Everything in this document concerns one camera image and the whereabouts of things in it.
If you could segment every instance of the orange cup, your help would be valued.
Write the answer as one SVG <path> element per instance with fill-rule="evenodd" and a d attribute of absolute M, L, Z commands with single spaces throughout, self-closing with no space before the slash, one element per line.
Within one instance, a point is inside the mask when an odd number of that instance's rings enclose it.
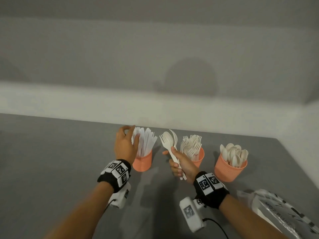
<path fill-rule="evenodd" d="M 199 165 L 201 164 L 201 162 L 202 162 L 204 156 L 205 156 L 204 149 L 203 149 L 203 148 L 200 148 L 198 161 L 193 161 L 193 163 L 196 165 L 196 167 L 199 168 Z"/>
<path fill-rule="evenodd" d="M 137 172 L 144 172 L 148 170 L 152 165 L 152 150 L 144 157 L 136 157 L 133 162 L 133 168 Z"/>
<path fill-rule="evenodd" d="M 246 166 L 247 160 L 241 165 L 240 168 L 234 168 L 233 166 L 230 166 L 220 154 L 215 165 L 214 171 L 216 177 L 221 181 L 232 182 Z"/>

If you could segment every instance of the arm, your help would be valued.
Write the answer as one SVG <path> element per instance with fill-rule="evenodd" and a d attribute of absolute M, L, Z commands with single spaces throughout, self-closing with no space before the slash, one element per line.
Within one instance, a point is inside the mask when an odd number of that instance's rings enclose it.
<path fill-rule="evenodd" d="M 78 205 L 46 239 L 92 238 L 112 194 L 113 187 L 109 183 L 99 183 L 91 195 Z"/>
<path fill-rule="evenodd" d="M 231 195 L 227 195 L 219 210 L 229 223 L 245 239 L 280 238 L 287 239 L 279 230 L 255 214 Z"/>
<path fill-rule="evenodd" d="M 138 151 L 139 134 L 132 145 L 131 138 L 135 126 L 124 126 L 116 134 L 114 152 L 116 159 L 124 159 L 131 165 Z M 75 208 L 71 214 L 45 239 L 91 239 L 96 225 L 102 217 L 113 187 L 107 182 L 100 182 L 91 195 Z"/>
<path fill-rule="evenodd" d="M 187 182 L 193 184 L 196 176 L 199 173 L 199 169 L 193 164 L 193 162 L 183 153 L 176 151 L 172 147 L 172 153 L 179 159 L 181 168 L 183 169 Z M 174 175 L 177 177 L 182 176 L 182 170 L 178 168 L 178 164 L 170 159 L 169 164 Z M 231 195 L 227 194 L 222 197 L 220 204 L 216 207 L 227 218 L 229 223 L 237 230 L 237 232 L 245 239 L 255 238 L 279 238 L 287 239 L 279 230 L 270 225 L 263 218 L 255 214 L 251 209 L 244 206 Z"/>

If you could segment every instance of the finger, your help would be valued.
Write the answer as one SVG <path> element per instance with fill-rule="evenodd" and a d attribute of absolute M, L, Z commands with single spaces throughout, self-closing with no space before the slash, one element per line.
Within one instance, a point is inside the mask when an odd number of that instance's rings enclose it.
<path fill-rule="evenodd" d="M 182 175 L 179 174 L 179 173 L 174 173 L 174 175 L 175 175 L 176 177 L 181 177 L 181 176 L 182 176 Z"/>
<path fill-rule="evenodd" d="M 171 147 L 171 150 L 172 153 L 179 159 L 179 161 L 189 159 L 185 154 L 177 151 L 174 147 Z"/>
<path fill-rule="evenodd" d="M 137 134 L 134 138 L 133 147 L 135 148 L 136 151 L 138 150 L 139 136 L 140 134 Z"/>
<path fill-rule="evenodd" d="M 182 169 L 171 167 L 171 171 L 173 173 L 181 174 L 183 172 Z"/>
<path fill-rule="evenodd" d="M 135 125 L 131 126 L 131 128 L 129 129 L 129 131 L 126 134 L 126 139 L 128 139 L 128 140 L 132 139 L 134 128 L 135 128 Z"/>
<path fill-rule="evenodd" d="M 119 138 L 125 137 L 125 130 L 129 130 L 131 127 L 130 126 L 122 126 L 119 128 Z"/>
<path fill-rule="evenodd" d="M 169 160 L 169 164 L 172 168 L 178 168 L 178 163 L 174 162 L 173 159 Z"/>

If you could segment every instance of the fork handle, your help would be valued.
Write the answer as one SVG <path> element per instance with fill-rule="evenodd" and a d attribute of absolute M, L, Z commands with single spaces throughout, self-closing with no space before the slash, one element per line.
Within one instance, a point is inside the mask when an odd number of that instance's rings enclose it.
<path fill-rule="evenodd" d="M 169 151 L 169 154 L 171 155 L 173 161 L 174 161 L 175 163 L 178 163 L 178 168 L 181 169 L 181 165 L 180 165 L 180 162 L 179 162 L 179 160 L 177 159 L 177 157 L 172 153 L 171 149 L 169 149 L 168 151 Z M 180 179 L 181 179 L 181 180 L 183 180 L 183 179 L 187 180 L 184 171 L 183 171 L 183 177 L 180 177 Z"/>

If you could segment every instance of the forearm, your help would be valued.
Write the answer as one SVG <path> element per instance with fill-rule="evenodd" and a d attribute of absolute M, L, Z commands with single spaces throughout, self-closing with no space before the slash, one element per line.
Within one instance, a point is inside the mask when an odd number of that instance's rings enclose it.
<path fill-rule="evenodd" d="M 45 239 L 91 238 L 112 194 L 113 187 L 100 182 L 92 194 Z"/>
<path fill-rule="evenodd" d="M 231 195 L 225 197 L 219 210 L 244 239 L 287 239 L 284 234 Z"/>

